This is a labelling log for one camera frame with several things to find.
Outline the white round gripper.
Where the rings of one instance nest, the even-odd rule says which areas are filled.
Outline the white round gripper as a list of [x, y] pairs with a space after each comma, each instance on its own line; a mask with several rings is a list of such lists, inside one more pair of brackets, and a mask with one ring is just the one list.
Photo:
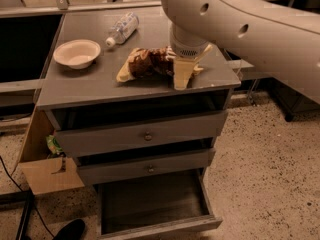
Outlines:
[[170, 26], [170, 55], [176, 58], [173, 62], [173, 83], [176, 90], [185, 90], [197, 63], [192, 59], [198, 57], [200, 62], [213, 46], [206, 40], [184, 30], [172, 23]]

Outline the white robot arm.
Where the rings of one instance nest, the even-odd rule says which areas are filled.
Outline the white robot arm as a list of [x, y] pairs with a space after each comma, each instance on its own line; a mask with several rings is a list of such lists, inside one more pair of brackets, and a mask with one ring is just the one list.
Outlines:
[[161, 0], [187, 35], [209, 41], [320, 103], [320, 16], [262, 0]]

